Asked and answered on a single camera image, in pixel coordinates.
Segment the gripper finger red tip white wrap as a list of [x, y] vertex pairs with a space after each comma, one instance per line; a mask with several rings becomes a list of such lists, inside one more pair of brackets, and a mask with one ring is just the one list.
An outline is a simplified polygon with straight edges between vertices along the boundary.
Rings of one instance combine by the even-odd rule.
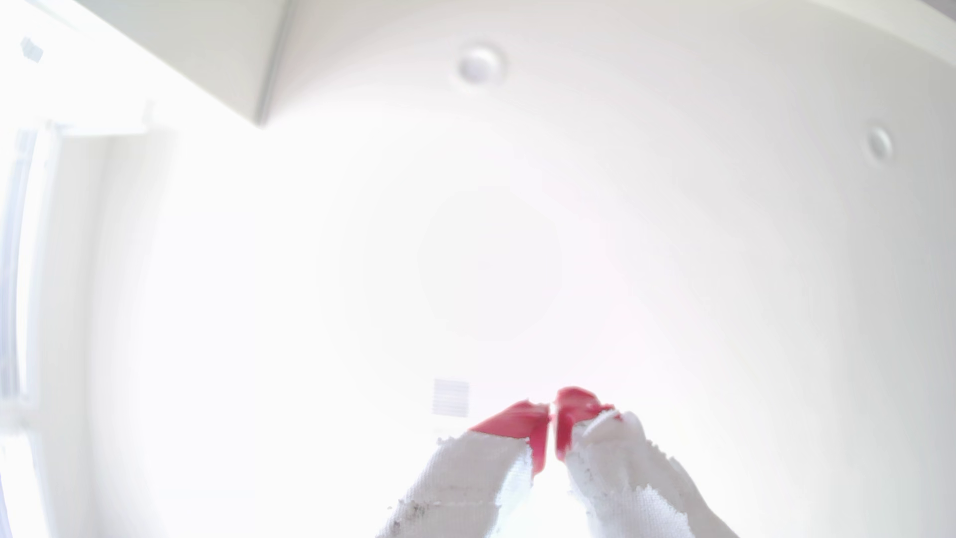
[[555, 405], [556, 458], [593, 537], [736, 537], [635, 414], [578, 387], [559, 390]]
[[546, 463], [549, 405], [520, 401], [440, 442], [377, 537], [490, 537]]

